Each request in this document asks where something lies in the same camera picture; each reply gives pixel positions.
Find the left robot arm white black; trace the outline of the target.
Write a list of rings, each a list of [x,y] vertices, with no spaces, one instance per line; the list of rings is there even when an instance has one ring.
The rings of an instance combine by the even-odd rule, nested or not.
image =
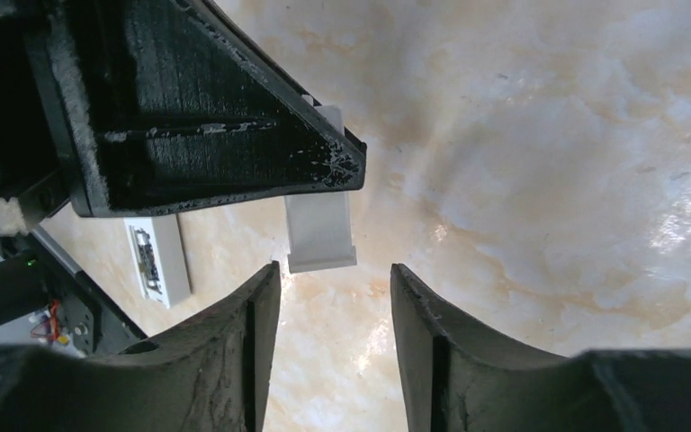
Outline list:
[[[366,144],[211,1],[0,1],[0,325],[45,306],[24,239],[66,205],[166,216],[362,188]]]

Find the white remote battery cover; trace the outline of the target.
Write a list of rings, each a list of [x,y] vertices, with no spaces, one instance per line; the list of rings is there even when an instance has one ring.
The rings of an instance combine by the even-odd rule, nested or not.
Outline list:
[[[284,198],[292,274],[355,266],[346,192],[288,195]]]

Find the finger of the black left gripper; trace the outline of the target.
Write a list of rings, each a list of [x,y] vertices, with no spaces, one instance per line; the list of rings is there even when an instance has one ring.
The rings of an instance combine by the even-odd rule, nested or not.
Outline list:
[[[27,1],[69,201],[162,216],[355,191],[367,147],[211,1]]]

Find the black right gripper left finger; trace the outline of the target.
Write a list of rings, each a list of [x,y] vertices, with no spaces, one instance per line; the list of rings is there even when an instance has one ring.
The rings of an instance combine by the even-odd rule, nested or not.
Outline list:
[[[259,431],[281,303],[271,262],[114,355],[0,345],[0,431]]]

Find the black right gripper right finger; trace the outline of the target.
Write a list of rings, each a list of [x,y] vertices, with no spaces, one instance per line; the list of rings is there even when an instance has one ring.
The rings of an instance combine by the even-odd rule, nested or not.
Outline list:
[[[473,318],[402,264],[390,297],[412,431],[691,431],[691,349],[555,355]]]

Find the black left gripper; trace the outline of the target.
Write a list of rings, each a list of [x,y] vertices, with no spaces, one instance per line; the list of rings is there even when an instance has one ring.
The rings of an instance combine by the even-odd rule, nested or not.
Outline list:
[[[27,234],[68,200],[57,145],[64,115],[42,1],[0,1],[0,236]]]

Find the white remote control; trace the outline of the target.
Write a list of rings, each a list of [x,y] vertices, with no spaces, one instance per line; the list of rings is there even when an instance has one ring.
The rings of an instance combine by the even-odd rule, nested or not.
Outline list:
[[[184,247],[178,218],[175,215],[160,217],[134,217],[122,220],[133,259],[133,268],[142,296],[161,303],[170,309],[192,295],[187,271]],[[149,290],[142,282],[136,241],[133,230],[141,229],[150,236],[159,273],[161,293]]]

